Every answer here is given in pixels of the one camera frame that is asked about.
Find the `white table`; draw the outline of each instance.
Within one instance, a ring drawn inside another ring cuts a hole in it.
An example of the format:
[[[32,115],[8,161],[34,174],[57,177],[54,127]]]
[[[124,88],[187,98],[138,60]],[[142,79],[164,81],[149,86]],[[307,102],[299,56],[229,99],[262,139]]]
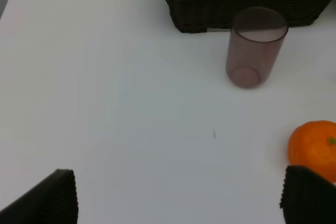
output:
[[[0,209],[72,168],[80,224],[283,224],[289,135],[336,121],[335,37],[332,3],[244,90],[229,33],[181,34],[164,0],[9,0]]]

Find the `pink glass cup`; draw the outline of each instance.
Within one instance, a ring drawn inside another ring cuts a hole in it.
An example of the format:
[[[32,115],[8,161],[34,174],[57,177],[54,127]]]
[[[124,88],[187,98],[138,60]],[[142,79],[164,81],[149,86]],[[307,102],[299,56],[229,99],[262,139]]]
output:
[[[226,59],[226,73],[242,88],[254,88],[269,77],[288,32],[285,19],[276,11],[250,7],[233,22]]]

